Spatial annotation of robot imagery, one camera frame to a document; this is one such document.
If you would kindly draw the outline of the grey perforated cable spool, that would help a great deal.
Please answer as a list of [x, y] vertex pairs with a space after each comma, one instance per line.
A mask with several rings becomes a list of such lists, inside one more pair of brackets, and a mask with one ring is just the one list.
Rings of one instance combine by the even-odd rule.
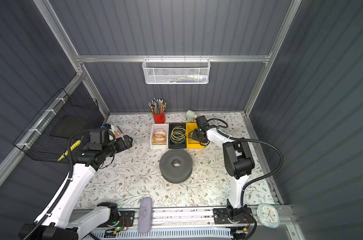
[[192, 174], [192, 166], [192, 157], [184, 149], [171, 149], [159, 161], [161, 175], [172, 184], [185, 182]]

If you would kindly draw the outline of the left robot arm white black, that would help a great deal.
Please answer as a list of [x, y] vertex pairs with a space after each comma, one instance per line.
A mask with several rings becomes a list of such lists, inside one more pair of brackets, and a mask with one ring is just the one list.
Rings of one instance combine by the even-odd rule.
[[91, 212], [70, 222], [75, 204], [89, 180], [109, 157], [128, 150], [133, 139], [128, 135], [116, 138], [114, 132], [102, 127], [73, 135], [63, 154], [69, 163], [68, 174], [43, 212], [32, 224], [19, 231], [22, 240], [81, 240], [100, 225], [116, 227], [121, 216], [112, 202], [102, 202]]

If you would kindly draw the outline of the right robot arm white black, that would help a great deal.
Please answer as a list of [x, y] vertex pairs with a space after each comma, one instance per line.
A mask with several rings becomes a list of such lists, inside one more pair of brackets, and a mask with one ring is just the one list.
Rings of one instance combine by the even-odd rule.
[[[202, 146], [208, 146], [215, 143], [221, 146], [223, 150], [224, 166], [231, 177], [230, 195], [227, 199], [226, 214], [231, 222], [238, 222], [243, 216], [248, 216], [254, 222], [251, 212], [248, 210], [247, 204], [244, 203], [244, 194], [248, 186], [263, 179], [274, 175], [283, 165], [283, 155], [281, 151], [266, 142], [235, 138], [222, 131], [227, 129], [229, 124], [218, 118], [207, 119], [205, 116], [197, 116], [196, 114], [188, 114], [187, 119], [196, 122], [197, 128], [189, 133], [194, 141], [199, 142]], [[279, 156], [277, 167], [271, 172], [250, 180], [249, 176], [255, 168], [255, 161], [250, 151], [249, 143], [257, 143], [265, 145], [275, 150]]]

